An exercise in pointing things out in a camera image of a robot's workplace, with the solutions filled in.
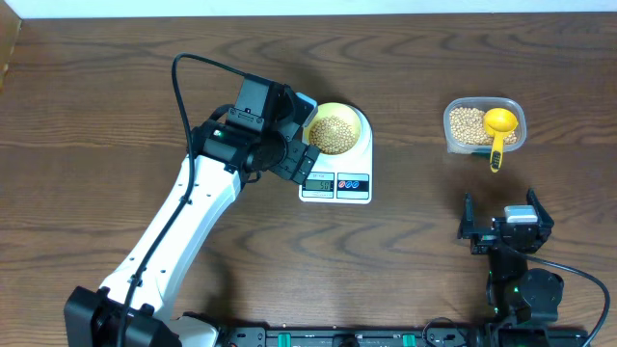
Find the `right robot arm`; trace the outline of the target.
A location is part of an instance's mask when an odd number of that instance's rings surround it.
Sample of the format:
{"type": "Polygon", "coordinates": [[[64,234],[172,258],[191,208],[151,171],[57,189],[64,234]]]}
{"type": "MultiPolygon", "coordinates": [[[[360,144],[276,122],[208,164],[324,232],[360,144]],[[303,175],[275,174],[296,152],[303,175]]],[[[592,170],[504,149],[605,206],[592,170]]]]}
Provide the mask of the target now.
{"type": "Polygon", "coordinates": [[[558,318],[563,279],[528,267],[527,261],[549,239],[554,220],[533,190],[526,204],[504,208],[489,227],[475,223],[471,194],[465,195],[459,239],[470,240],[470,253],[486,255],[488,304],[495,316],[470,333],[471,346],[549,346],[548,324],[558,318]]]}

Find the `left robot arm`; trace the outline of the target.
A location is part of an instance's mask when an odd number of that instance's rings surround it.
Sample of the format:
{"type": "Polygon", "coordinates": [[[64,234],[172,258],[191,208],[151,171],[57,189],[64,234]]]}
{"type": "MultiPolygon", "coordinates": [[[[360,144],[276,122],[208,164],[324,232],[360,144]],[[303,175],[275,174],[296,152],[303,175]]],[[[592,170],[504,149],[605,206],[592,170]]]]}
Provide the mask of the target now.
{"type": "Polygon", "coordinates": [[[314,99],[252,74],[237,100],[188,133],[187,156],[145,233],[96,291],[78,286],[64,316],[71,346],[214,346],[219,329],[173,319],[180,286],[207,235],[244,186],[270,171],[303,184],[319,151],[298,140],[314,99]]]}

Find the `yellow plastic measuring scoop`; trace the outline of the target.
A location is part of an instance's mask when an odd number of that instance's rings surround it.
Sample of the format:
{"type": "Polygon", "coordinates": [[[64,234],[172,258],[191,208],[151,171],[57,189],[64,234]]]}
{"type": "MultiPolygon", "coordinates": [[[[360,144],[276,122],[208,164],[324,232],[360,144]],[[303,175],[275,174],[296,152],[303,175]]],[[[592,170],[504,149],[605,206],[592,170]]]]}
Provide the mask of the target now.
{"type": "Polygon", "coordinates": [[[484,115],[484,129],[493,138],[490,154],[490,169],[493,173],[497,173],[501,167],[505,139],[518,125],[515,114],[504,108],[491,109],[484,115]]]}

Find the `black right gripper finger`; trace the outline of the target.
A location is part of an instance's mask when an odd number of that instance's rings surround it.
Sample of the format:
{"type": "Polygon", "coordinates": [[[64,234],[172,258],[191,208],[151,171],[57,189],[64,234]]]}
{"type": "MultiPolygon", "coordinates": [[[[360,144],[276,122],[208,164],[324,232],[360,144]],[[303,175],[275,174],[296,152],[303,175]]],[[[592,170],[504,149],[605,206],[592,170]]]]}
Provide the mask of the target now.
{"type": "Polygon", "coordinates": [[[458,239],[471,239],[475,233],[475,223],[473,214],[473,203],[470,193],[465,194],[464,211],[458,227],[458,239]]]}
{"type": "Polygon", "coordinates": [[[526,192],[526,202],[528,205],[531,205],[538,217],[538,224],[542,227],[553,227],[554,220],[546,211],[544,206],[539,202],[534,189],[529,188],[526,192]]]}

